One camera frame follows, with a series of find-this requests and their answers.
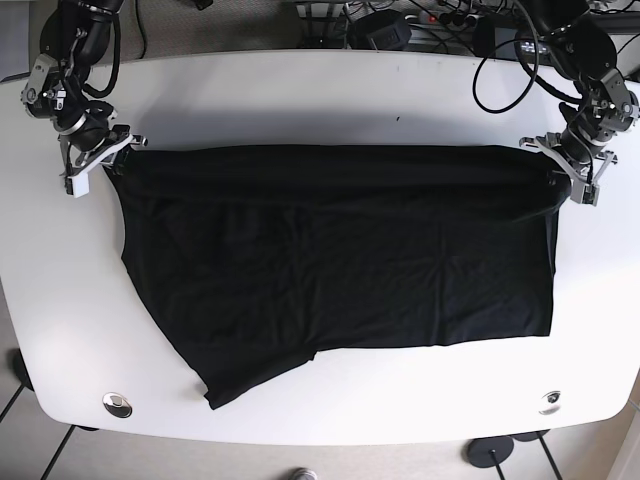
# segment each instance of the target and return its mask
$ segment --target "white table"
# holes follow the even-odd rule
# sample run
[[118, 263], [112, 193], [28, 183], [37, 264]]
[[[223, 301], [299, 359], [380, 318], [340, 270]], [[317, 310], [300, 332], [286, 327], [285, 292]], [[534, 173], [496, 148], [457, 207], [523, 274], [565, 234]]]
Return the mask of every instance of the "white table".
[[[343, 51], [219, 54], [127, 64], [110, 101], [153, 149], [216, 145], [503, 144], [561, 131], [557, 101], [535, 88], [515, 110], [471, 97], [478, 60]], [[108, 68], [94, 72], [103, 85]], [[543, 75], [572, 92], [549, 69]], [[480, 95], [510, 103], [517, 64], [489, 63]], [[211, 411], [120, 262], [123, 223], [101, 171], [68, 197], [49, 122], [0, 87], [0, 275], [38, 400], [54, 419], [148, 435], [289, 445], [441, 441], [601, 420], [627, 400], [640, 366], [640, 128], [611, 147], [620, 164], [597, 208], [561, 211], [549, 338], [448, 348], [339, 350]], [[640, 93], [637, 85], [633, 86]], [[541, 398], [561, 391], [543, 416]], [[102, 405], [133, 405], [128, 419]]]

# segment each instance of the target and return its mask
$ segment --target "black cloth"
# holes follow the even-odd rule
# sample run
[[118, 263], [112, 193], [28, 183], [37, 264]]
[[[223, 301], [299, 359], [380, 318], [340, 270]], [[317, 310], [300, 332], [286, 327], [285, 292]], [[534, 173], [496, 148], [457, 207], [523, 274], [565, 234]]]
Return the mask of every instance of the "black cloth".
[[546, 336], [566, 176], [504, 147], [132, 152], [135, 288], [218, 408], [335, 348]]

